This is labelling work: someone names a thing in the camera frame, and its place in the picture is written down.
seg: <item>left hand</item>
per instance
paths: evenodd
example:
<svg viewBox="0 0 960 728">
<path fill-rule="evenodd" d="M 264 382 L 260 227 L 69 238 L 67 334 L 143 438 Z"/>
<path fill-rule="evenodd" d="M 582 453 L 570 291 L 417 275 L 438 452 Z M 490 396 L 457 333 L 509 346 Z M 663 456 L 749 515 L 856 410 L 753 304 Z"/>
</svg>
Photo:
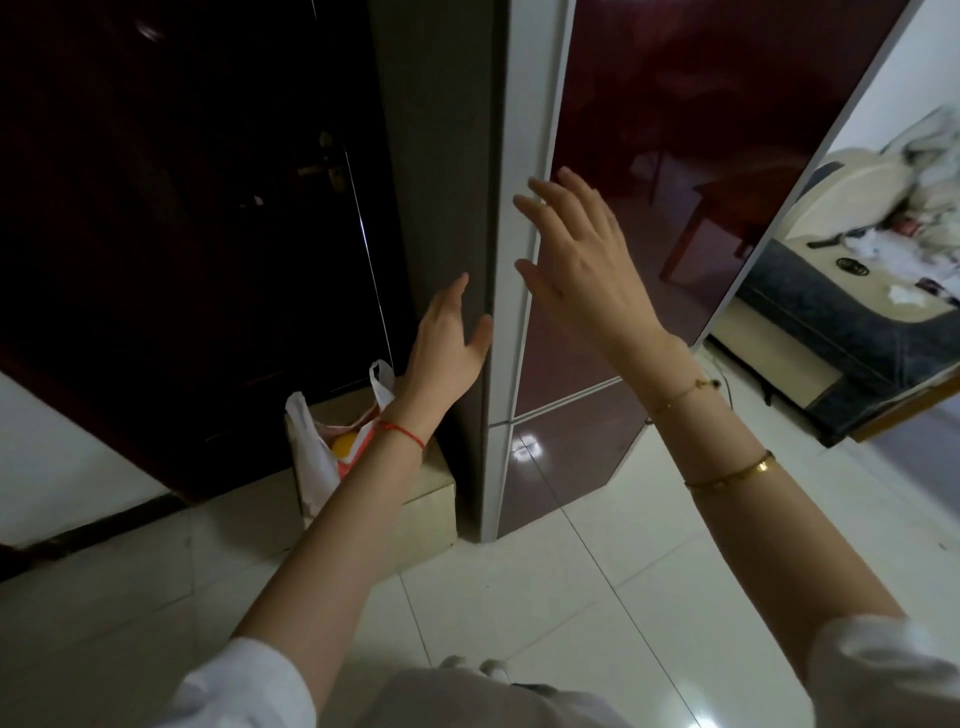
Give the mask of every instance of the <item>left hand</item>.
<svg viewBox="0 0 960 728">
<path fill-rule="evenodd" d="M 469 281 L 464 273 L 433 297 L 410 354 L 402 394 L 384 413 L 426 442 L 446 410 L 480 376 L 493 337 L 493 318 L 485 314 L 464 343 L 461 302 Z"/>
</svg>

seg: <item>red string bracelet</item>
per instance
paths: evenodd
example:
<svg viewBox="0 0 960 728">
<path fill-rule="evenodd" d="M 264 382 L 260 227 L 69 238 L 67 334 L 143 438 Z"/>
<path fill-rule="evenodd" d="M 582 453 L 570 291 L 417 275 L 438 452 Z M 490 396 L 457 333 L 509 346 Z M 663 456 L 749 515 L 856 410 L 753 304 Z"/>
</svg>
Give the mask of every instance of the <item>red string bracelet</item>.
<svg viewBox="0 0 960 728">
<path fill-rule="evenodd" d="M 415 435 L 413 432 L 411 432 L 408 429 L 404 429 L 403 427 L 401 427 L 400 425 L 397 425 L 396 423 L 388 423 L 386 420 L 380 420 L 380 422 L 377 423 L 377 426 L 380 429 L 384 430 L 385 432 L 389 432 L 392 429 L 396 430 L 397 432 L 401 432 L 402 434 L 406 435 L 411 440 L 413 440 L 415 443 L 417 443 L 420 446 L 421 450 L 426 450 L 426 445 L 423 444 L 423 441 L 419 437 L 417 437 L 417 435 Z"/>
</svg>

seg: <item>gold bracelet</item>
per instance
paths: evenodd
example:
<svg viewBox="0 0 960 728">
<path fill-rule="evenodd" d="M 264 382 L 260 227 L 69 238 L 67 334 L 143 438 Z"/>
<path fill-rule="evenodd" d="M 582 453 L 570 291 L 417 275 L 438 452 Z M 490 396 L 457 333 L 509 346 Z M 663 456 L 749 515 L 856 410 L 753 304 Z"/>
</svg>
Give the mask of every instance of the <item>gold bracelet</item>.
<svg viewBox="0 0 960 728">
<path fill-rule="evenodd" d="M 691 483 L 685 483 L 684 485 L 694 496 L 702 493 L 712 493 L 725 486 L 743 482 L 754 473 L 766 473 L 776 462 L 777 458 L 774 457 L 774 453 L 770 450 L 767 450 L 767 454 L 763 456 L 763 459 L 760 460 L 760 462 L 756 463 L 755 465 L 751 465 L 749 468 L 744 468 L 742 471 L 738 471 L 732 475 L 725 475 L 724 477 L 717 478 L 716 480 L 709 480 L 706 483 L 697 483 L 695 485 Z"/>
<path fill-rule="evenodd" d="M 656 411 L 651 412 L 651 413 L 648 415 L 648 417 L 651 418 L 651 419 L 654 418 L 654 417 L 659 417 L 659 416 L 662 415 L 664 412 L 666 412 L 668 409 L 670 409 L 670 407 L 672 407 L 672 406 L 673 406 L 674 404 L 676 404 L 678 401 L 682 400 L 684 397 L 686 397 L 686 396 L 687 396 L 688 394 L 690 394 L 691 392 L 695 392 L 695 391 L 698 390 L 698 389 L 704 389 L 705 387 L 713 387 L 713 389 L 720 389 L 720 380 L 719 380 L 719 379 L 697 379 L 695 382 L 693 382 L 693 386 L 692 386 L 692 387 L 690 387 L 689 389 L 684 389 L 679 395 L 677 395 L 675 398 L 673 398 L 672 400 L 670 400 L 670 401 L 669 401 L 667 404 L 665 404 L 663 407 L 660 407 L 660 408 L 658 408 Z"/>
</svg>

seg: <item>refrigerator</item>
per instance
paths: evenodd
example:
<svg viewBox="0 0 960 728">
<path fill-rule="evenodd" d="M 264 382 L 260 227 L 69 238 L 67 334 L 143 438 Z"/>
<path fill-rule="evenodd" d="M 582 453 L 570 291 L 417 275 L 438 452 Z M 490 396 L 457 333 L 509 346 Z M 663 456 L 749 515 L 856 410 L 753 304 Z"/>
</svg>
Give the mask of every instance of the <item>refrigerator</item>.
<svg viewBox="0 0 960 728">
<path fill-rule="evenodd" d="M 482 542 L 603 487 L 647 424 L 531 300 L 512 198 L 579 172 L 664 325 L 699 347 L 916 0 L 369 0 L 415 308 L 461 272 L 494 318 L 441 445 Z"/>
</svg>

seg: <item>white shoe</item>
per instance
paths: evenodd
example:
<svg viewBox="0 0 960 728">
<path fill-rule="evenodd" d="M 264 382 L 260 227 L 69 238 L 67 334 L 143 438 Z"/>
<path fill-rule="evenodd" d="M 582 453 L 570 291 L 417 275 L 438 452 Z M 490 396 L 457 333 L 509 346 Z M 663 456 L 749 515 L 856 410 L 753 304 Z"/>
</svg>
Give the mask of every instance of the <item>white shoe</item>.
<svg viewBox="0 0 960 728">
<path fill-rule="evenodd" d="M 510 675 L 507 674 L 507 664 L 502 660 L 484 660 L 480 666 L 480 671 L 498 683 L 503 683 L 504 685 L 512 684 L 510 682 Z"/>
<path fill-rule="evenodd" d="M 462 667 L 464 669 L 473 669 L 473 666 L 467 662 L 466 657 L 461 657 L 460 655 L 450 655 L 443 662 L 440 663 L 442 669 L 453 669 L 455 667 Z"/>
</svg>

